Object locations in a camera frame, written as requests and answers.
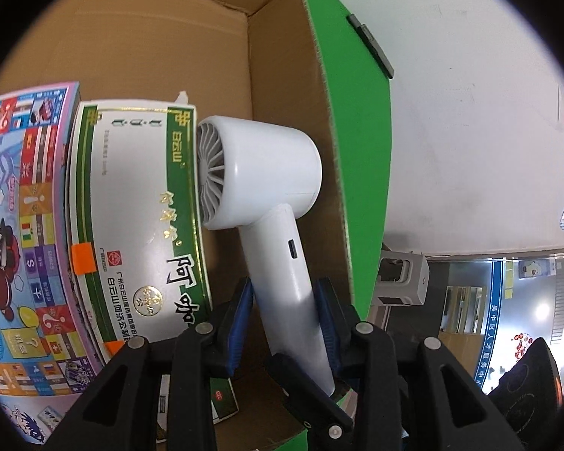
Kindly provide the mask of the green white medicine box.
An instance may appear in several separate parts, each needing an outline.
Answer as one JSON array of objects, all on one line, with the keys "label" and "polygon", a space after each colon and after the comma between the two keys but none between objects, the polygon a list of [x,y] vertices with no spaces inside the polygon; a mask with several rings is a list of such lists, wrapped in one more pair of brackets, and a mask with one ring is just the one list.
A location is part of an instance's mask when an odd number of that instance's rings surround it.
[{"label": "green white medicine box", "polygon": [[80,102],[67,176],[75,292],[100,359],[135,336],[158,342],[205,321],[196,108]]}]

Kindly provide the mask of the grey plastic stool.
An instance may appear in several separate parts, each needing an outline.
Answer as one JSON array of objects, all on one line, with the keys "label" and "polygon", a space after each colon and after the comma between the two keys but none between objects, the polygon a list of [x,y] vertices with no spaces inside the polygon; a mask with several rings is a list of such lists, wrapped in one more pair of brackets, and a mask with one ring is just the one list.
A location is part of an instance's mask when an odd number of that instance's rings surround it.
[{"label": "grey plastic stool", "polygon": [[422,253],[403,253],[383,245],[368,321],[385,329],[392,309],[423,306],[429,281],[430,268]]}]

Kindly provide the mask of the white handheld fan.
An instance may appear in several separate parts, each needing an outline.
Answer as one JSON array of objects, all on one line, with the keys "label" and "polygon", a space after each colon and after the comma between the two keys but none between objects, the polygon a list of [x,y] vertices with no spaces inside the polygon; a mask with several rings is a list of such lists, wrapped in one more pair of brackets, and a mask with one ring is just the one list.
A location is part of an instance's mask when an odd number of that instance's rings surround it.
[{"label": "white handheld fan", "polygon": [[315,205],[322,163],[301,130],[226,116],[197,127],[199,205],[209,231],[235,228],[272,353],[332,395],[335,383],[297,228]]}]

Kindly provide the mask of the large cardboard box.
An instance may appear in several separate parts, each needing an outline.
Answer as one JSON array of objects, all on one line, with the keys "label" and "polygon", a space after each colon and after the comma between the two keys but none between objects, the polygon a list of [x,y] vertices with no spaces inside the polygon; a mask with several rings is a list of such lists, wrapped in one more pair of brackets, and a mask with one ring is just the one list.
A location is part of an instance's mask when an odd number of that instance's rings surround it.
[{"label": "large cardboard box", "polygon": [[308,0],[57,0],[0,69],[0,93],[74,80],[84,99],[189,94],[200,117],[308,133],[323,159],[315,208],[298,223],[309,272],[353,295],[333,112]]}]

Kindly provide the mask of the black remote bar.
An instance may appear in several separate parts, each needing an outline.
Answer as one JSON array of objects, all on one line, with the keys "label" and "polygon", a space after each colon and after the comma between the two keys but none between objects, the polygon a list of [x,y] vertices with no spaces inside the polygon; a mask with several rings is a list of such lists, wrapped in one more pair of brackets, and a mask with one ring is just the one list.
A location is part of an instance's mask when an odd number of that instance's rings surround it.
[{"label": "black remote bar", "polygon": [[362,23],[354,13],[348,14],[346,20],[355,31],[355,34],[361,39],[362,44],[367,48],[387,79],[393,79],[395,76],[394,67],[368,26]]}]

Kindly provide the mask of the colourful board game box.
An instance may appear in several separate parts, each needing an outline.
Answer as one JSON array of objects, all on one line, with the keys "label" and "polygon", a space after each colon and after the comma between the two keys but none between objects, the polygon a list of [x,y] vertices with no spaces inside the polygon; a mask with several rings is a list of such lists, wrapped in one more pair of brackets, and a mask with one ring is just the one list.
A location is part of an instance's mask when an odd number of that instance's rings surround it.
[{"label": "colourful board game box", "polygon": [[73,293],[65,169],[78,83],[0,96],[0,408],[47,442],[102,367]]}]

